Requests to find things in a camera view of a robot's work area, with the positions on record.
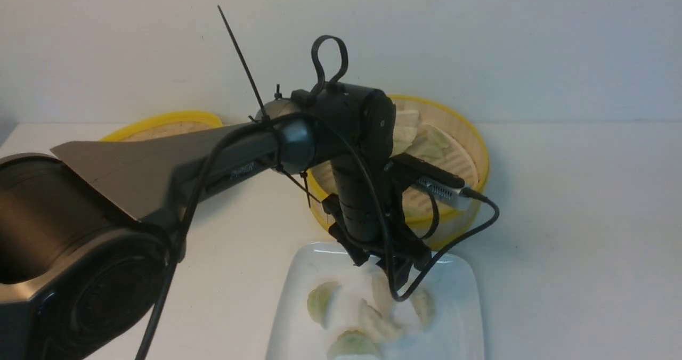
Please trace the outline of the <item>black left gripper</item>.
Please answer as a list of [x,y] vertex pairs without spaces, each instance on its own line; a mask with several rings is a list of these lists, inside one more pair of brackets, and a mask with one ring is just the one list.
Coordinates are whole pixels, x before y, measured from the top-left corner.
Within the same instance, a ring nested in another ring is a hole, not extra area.
[[389,281],[392,296],[399,296],[412,268],[423,271],[431,250],[407,225],[403,193],[431,173],[431,167],[409,154],[398,154],[384,166],[363,170],[355,158],[341,156],[331,162],[336,190],[322,201],[334,218],[329,234],[343,246],[353,265],[370,256]]

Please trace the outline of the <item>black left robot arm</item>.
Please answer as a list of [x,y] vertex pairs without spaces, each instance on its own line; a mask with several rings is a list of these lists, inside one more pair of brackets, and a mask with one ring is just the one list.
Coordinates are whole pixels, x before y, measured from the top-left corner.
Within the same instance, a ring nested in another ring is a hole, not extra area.
[[255,121],[140,142],[68,142],[2,159],[2,359],[81,359],[152,311],[156,328],[198,204],[266,170],[329,162],[331,236],[400,288],[431,251],[386,171],[395,104],[317,84]]

